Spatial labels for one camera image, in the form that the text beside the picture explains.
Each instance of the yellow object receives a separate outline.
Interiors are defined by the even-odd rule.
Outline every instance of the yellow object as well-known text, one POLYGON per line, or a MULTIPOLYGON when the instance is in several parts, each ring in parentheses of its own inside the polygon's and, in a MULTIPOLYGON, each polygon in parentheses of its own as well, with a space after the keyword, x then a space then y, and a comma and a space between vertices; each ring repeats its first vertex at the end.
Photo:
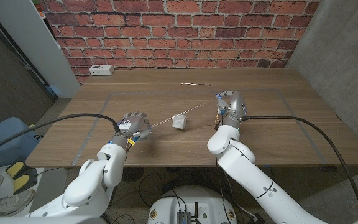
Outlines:
POLYGON ((23 162, 16 162, 6 172, 13 178, 24 166, 23 162))
POLYGON ((129 144, 131 144, 131 145, 134 145, 134 144, 135 144, 135 142, 134 142, 133 140, 131 140, 131 139, 128 139, 128 142, 129 142, 129 144))
POLYGON ((28 175, 23 175, 16 180, 13 181, 13 192, 20 189, 21 187, 25 186, 28 183, 30 177, 28 175))

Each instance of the white cube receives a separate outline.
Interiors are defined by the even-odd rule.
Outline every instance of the white cube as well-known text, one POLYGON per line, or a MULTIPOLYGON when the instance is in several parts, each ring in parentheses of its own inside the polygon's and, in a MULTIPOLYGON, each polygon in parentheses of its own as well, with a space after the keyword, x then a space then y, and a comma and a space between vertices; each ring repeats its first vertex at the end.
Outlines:
POLYGON ((173 117, 173 121, 172 121, 172 127, 177 128, 177 129, 183 129, 186 126, 186 116, 185 115, 181 115, 181 114, 176 114, 173 117))

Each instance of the white wire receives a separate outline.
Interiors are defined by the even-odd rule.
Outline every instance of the white wire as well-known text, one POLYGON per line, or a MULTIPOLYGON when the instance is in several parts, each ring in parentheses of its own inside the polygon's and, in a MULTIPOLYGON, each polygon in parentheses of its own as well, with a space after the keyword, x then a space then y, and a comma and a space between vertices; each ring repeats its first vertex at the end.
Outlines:
POLYGON ((226 172, 223 172, 223 173, 224 173, 224 176, 226 177, 227 182, 229 183, 229 187, 230 187, 230 191, 231 191, 231 195, 232 195, 232 199, 233 199, 234 203, 235 203, 243 212, 246 212, 248 215, 252 216, 252 217, 254 218, 254 221, 258 220, 258 218, 257 218, 254 214, 252 214, 252 213, 248 212, 247 210, 243 209, 243 208, 236 202, 236 200, 234 199, 234 195, 233 195, 233 189, 231 189, 231 184, 230 184, 229 178, 227 177, 226 172))

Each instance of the red brick wall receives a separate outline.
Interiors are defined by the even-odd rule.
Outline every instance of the red brick wall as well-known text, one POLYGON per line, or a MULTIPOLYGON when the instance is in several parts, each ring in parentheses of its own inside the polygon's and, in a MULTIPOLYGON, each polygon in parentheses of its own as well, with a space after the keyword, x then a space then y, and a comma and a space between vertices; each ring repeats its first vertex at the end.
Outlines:
POLYGON ((319 0, 44 0, 79 82, 116 68, 284 67, 319 0))

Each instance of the white box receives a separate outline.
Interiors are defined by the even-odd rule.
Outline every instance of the white box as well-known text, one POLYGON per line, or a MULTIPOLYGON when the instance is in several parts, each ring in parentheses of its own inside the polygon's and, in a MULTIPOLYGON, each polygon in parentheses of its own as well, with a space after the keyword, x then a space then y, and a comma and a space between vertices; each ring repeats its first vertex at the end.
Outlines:
POLYGON ((112 65, 92 65, 89 71, 92 75, 111 75, 114 67, 112 65))

